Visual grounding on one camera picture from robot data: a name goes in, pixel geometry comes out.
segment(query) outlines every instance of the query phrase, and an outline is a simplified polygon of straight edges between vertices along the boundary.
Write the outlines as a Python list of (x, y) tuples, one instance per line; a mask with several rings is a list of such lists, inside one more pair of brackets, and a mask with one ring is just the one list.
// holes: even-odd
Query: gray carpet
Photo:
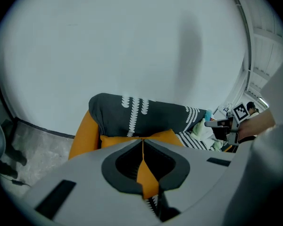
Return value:
[[(73, 139), (55, 136), (19, 122), (12, 145), (27, 158), (27, 164), (22, 166), (6, 155), (2, 157), (2, 161), (17, 170), (17, 180), (32, 186), (68, 160), (72, 142)], [(29, 190), (29, 186), (14, 185), (1, 176), (0, 180), (4, 189), (18, 197)]]

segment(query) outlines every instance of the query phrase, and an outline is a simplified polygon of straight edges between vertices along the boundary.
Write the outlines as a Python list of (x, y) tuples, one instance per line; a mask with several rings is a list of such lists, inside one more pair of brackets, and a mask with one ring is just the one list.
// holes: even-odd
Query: ceiling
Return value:
[(266, 0), (239, 0), (251, 46), (245, 93), (255, 100), (283, 62), (283, 23)]

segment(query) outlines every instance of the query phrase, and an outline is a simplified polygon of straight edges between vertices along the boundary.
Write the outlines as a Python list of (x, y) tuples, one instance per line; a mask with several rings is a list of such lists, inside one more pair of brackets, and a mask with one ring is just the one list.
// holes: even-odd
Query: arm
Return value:
[(261, 114), (241, 123), (238, 130), (239, 140), (245, 137), (258, 135), (274, 125), (275, 121), (273, 115), (271, 114), (270, 110), (267, 109)]

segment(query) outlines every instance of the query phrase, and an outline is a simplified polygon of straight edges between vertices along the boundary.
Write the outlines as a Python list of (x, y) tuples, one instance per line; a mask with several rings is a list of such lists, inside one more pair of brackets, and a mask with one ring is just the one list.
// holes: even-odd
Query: orange cushion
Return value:
[(72, 143), (69, 157), (71, 159), (83, 153), (98, 149), (99, 126), (91, 117), (89, 111), (85, 114)]
[[(150, 137), (107, 137), (100, 136), (102, 140), (102, 148), (112, 146), (118, 143), (131, 141), (134, 139), (154, 139), (157, 141), (170, 143), (173, 145), (183, 146), (180, 140), (177, 138), (175, 133), (170, 129), (167, 131), (155, 133)], [(148, 199), (156, 194), (158, 194), (158, 181), (155, 179), (154, 175), (151, 173), (146, 162), (142, 160), (141, 165), (138, 169), (137, 182), (142, 185), (143, 198)]]

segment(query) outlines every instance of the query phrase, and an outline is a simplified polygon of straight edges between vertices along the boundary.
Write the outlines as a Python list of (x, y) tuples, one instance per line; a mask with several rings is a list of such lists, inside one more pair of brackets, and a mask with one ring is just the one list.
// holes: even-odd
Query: black slot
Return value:
[(35, 210), (43, 216), (53, 219), (75, 185), (75, 182), (63, 180), (51, 191), (51, 193), (39, 204), (39, 206), (36, 207)]
[(157, 208), (157, 216), (159, 217), (159, 219), (162, 222), (166, 222), (179, 214), (180, 212), (176, 208), (169, 207), (165, 194), (159, 193)]
[(214, 158), (214, 157), (210, 157), (209, 159), (207, 159), (207, 161), (214, 163), (214, 164), (221, 165), (221, 166), (225, 166), (225, 167), (228, 167), (231, 163), (231, 161), (222, 160), (222, 159), (218, 159), (218, 158)]

